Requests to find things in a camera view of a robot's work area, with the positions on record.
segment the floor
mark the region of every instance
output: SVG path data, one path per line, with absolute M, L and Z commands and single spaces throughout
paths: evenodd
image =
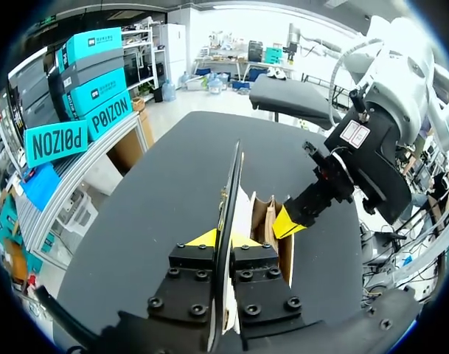
M 238 114 L 248 118 L 243 119 L 273 119 L 272 114 L 266 111 L 255 111 L 252 109 L 250 100 L 247 95 L 240 95 L 232 90 L 223 91 L 219 95 L 213 95 L 206 91 L 177 91 L 176 100 L 169 103 L 153 103 L 146 104 L 150 126 L 153 131 L 155 140 L 159 140 L 173 126 L 180 121 L 186 114 L 191 111 L 216 111 L 228 114 Z M 301 128 L 302 124 L 298 119 L 280 114 L 280 122 L 282 124 L 292 125 Z M 320 129 L 311 123 L 305 123 L 304 128 L 319 132 Z M 361 193 L 355 193 L 355 205 L 357 207 L 358 216 L 370 229 L 374 231 L 382 231 L 386 227 L 384 219 L 378 215 L 368 215 L 362 207 L 363 196 Z M 47 290 L 57 296 L 60 284 L 62 283 L 64 272 L 60 269 L 45 264 L 38 275 L 38 284 L 45 285 Z M 416 283 L 417 297 L 422 297 L 426 284 Z M 38 317 L 40 327 L 45 331 L 48 337 L 52 337 L 52 322 L 48 319 Z

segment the plastic bin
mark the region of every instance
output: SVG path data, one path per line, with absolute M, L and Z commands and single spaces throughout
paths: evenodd
M 196 69 L 195 74 L 196 75 L 200 75 L 200 76 L 204 76 L 204 75 L 208 75 L 211 72 L 210 68 L 206 68 L 206 69 Z
M 98 211 L 91 203 L 91 197 L 81 190 L 76 190 L 64 204 L 57 221 L 64 229 L 83 237 L 97 215 Z

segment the workbench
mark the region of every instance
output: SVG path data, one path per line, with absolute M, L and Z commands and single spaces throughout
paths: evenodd
M 240 139 L 241 186 L 283 202 L 316 182 L 304 141 L 328 153 L 324 137 L 263 119 L 192 112 L 160 138 L 102 205 L 63 278 L 59 303 L 95 333 L 119 321 L 118 310 L 147 316 L 176 243 L 217 226 L 220 191 Z M 307 323 L 329 324 L 360 310 L 361 242 L 355 204 L 333 202 L 316 224 L 295 235 L 293 290 Z M 75 342 L 54 324 L 54 340 Z M 235 353 L 235 333 L 225 350 Z
M 41 258 L 44 262 L 64 270 L 67 269 L 68 265 L 41 251 L 44 241 L 63 203 L 78 187 L 89 168 L 132 130 L 136 130 L 139 144 L 142 151 L 145 152 L 147 143 L 139 113 L 133 112 L 115 124 L 96 142 L 92 142 L 85 153 L 73 155 L 64 159 L 62 164 L 56 164 L 55 171 L 60 177 L 60 183 L 43 211 L 38 210 L 25 194 L 15 199 L 19 227 L 28 252 Z

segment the black tabletop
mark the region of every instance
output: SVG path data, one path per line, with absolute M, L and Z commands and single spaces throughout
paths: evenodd
M 118 310 L 147 316 L 147 298 L 162 281 L 173 246 L 216 227 L 238 139 L 245 154 L 241 185 L 262 200 L 284 201 L 316 180 L 305 140 L 327 152 L 323 136 L 302 129 L 231 114 L 188 114 L 101 206 L 58 301 L 97 333 L 119 321 Z M 336 323 L 360 310 L 359 233 L 355 205 L 335 202 L 295 235 L 293 289 L 307 323 Z M 54 340 L 63 348 L 75 343 L 55 324 Z

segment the white shelf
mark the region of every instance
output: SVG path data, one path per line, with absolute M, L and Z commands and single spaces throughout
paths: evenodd
M 124 49 L 130 49 L 130 48 L 135 48 L 135 47 L 137 47 L 137 46 L 149 46 L 149 45 L 152 45 L 152 42 L 141 41 L 141 42 L 136 42 L 136 43 L 126 44 L 126 45 L 123 46 L 122 48 L 124 48 Z
M 153 99 L 153 94 L 146 94 L 145 96 L 143 96 L 143 99 L 145 102 L 148 102 Z
M 138 35 L 140 33 L 151 33 L 151 29 L 133 29 L 131 31 L 121 31 L 122 35 Z
M 128 87 L 128 91 L 132 90 L 132 89 L 136 88 L 137 86 L 140 86 L 140 85 L 142 85 L 144 83 L 148 83 L 149 81 L 152 81 L 152 80 L 153 80 L 153 76 L 148 77 L 147 79 L 140 80 L 138 83 L 135 83 L 135 84 L 129 86 Z

